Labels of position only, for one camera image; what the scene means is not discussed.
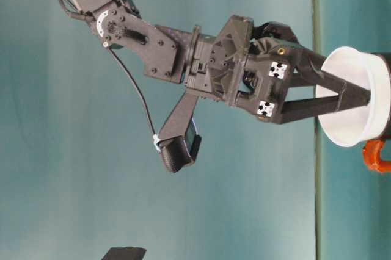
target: black object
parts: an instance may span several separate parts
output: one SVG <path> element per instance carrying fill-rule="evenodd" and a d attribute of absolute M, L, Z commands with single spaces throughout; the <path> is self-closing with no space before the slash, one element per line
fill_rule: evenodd
<path fill-rule="evenodd" d="M 73 0 L 105 48 L 127 47 L 145 63 L 148 77 L 176 84 L 186 93 L 158 135 L 170 172 L 195 162 L 200 146 L 192 113 L 198 97 L 242 108 L 259 120 L 288 123 L 365 106 L 370 91 L 321 70 L 325 57 L 301 46 L 287 25 L 255 27 L 232 16 L 217 37 L 154 26 L 141 19 L 132 0 Z M 240 89 L 245 84 L 248 91 Z M 285 101 L 293 87 L 320 85 L 337 96 Z"/>
<path fill-rule="evenodd" d="M 143 248 L 111 248 L 102 260 L 142 260 L 146 252 Z"/>

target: teal wall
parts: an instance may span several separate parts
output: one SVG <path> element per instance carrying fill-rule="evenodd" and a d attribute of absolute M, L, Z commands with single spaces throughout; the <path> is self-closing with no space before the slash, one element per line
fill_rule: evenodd
<path fill-rule="evenodd" d="M 135 2 L 147 21 L 207 34 L 233 13 L 281 21 L 312 46 L 311 0 Z M 56 0 L 0 7 L 0 259 L 101 259 L 135 245 L 146 260 L 314 260 L 313 120 L 267 125 L 202 101 L 197 164 L 170 175 L 127 78 L 85 24 Z M 162 125 L 183 87 L 119 53 Z"/>
<path fill-rule="evenodd" d="M 318 47 L 390 52 L 390 19 L 391 0 L 316 0 Z M 319 259 L 391 259 L 391 176 L 367 170 L 363 143 L 339 148 L 321 131 L 317 142 Z"/>

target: white plastic bowl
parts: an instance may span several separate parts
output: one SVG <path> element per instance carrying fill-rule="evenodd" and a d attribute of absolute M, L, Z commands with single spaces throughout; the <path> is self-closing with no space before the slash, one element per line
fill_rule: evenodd
<path fill-rule="evenodd" d="M 391 110 L 391 77 L 383 58 L 341 47 L 326 59 L 322 70 L 371 90 L 367 106 L 319 116 L 328 138 L 339 146 L 352 147 L 381 136 Z M 336 93 L 316 86 L 315 95 L 320 98 Z"/>

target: screw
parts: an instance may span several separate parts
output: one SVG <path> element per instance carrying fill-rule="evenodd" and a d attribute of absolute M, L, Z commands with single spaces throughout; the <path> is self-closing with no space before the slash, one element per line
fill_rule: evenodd
<path fill-rule="evenodd" d="M 285 48 L 279 48 L 279 50 L 277 51 L 277 53 L 282 56 L 285 54 Z"/>

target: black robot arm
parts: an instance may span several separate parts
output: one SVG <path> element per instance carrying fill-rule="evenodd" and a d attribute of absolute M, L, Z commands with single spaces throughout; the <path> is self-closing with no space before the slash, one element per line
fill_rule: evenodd
<path fill-rule="evenodd" d="M 288 123 L 369 103 L 371 93 L 321 67 L 325 57 L 304 48 L 289 26 L 231 16 L 217 37 L 155 26 L 141 19 L 132 0 L 72 0 L 106 49 L 126 47 L 145 64 L 144 74 L 176 84 L 185 94 L 155 146 L 170 172 L 193 164 L 200 146 L 193 111 L 198 98 L 242 108 L 259 120 Z M 320 85 L 335 96 L 286 101 L 293 87 Z"/>

